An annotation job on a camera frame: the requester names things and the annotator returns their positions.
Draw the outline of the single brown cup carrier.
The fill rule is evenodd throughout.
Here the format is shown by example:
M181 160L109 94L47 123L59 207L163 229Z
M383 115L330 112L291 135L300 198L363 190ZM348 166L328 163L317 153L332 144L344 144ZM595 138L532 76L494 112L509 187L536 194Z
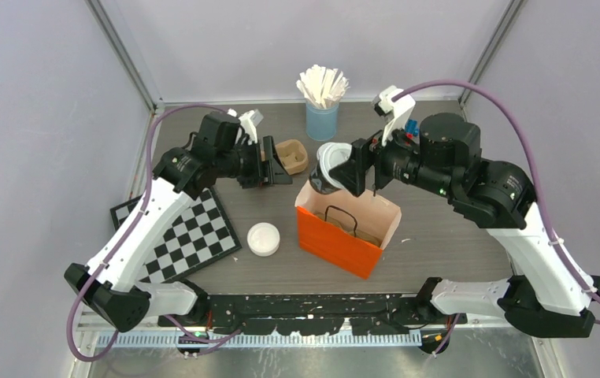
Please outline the single brown cup carrier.
M351 221L351 222L340 221L334 217L327 216L325 213L322 213L322 212L315 212L314 215L316 217L319 217L321 220L323 220L329 224L332 224L332 225L336 226L337 228L340 228L342 231L344 231L348 235L351 235L358 239L362 239L362 240L366 241L367 243L371 243L372 245L381 246L381 243L382 243L381 239L379 239L379 238L375 237L374 235L371 235L367 232L363 232L363 231L359 230L355 226L355 223L353 221Z

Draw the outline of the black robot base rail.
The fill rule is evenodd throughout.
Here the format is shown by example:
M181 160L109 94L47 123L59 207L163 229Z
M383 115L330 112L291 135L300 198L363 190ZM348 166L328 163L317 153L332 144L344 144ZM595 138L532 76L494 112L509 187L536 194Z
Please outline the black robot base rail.
M203 295L188 315L173 318L185 328L209 327L218 335L302 336L335 335L343 327L353 335L401 335L453 320L415 295L401 293Z

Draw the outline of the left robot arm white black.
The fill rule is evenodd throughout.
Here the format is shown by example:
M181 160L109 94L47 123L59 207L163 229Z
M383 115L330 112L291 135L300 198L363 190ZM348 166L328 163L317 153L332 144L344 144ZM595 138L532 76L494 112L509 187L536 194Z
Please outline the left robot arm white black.
M274 139L260 137L257 109L237 115L211 112L202 118L189 147L165 152L146 179L146 189L115 236L87 264L65 271L82 302L119 332L129 332L146 317L178 315L200 325L208 306L190 283L144 283L137 274L172 222L200 199L219 178L242 188L290 184Z

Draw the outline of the white lid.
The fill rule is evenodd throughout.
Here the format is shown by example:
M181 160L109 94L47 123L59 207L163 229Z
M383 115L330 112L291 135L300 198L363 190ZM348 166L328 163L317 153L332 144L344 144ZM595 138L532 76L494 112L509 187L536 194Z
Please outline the white lid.
M351 155L349 143L325 143L317 151L318 169L326 180L331 180L330 171L346 163Z

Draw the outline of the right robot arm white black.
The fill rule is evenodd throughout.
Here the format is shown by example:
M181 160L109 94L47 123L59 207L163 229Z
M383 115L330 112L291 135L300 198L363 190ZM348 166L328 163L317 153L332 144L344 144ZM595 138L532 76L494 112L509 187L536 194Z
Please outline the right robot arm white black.
M395 130L352 143L326 143L317 151L315 177L332 191L354 197L373 171L375 188L392 180L444 197L455 213L495 238L517 266L508 279L461 283L428 278L416 297L417 316L435 323L444 315L471 313L506 320L537 338L588 337L596 323L590 304L600 298L600 276L564 264L557 239L548 236L532 181L519 166L482 157L480 128L454 113L420 124L413 141Z

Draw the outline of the orange paper takeout bag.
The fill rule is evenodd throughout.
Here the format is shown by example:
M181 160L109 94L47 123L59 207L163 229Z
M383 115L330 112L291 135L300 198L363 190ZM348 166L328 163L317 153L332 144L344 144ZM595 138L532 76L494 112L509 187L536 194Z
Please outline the orange paper takeout bag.
M363 280L370 277L402 218L398 205L370 190L359 197L347 191L321 195L310 182L294 206L298 245Z

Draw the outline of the stack of white lids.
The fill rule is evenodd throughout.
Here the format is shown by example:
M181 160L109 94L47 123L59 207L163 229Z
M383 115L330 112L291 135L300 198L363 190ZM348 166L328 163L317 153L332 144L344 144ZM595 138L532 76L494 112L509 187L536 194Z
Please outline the stack of white lids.
M277 252L280 245L280 233L273 224L261 222L249 229L246 241L252 253L266 258Z

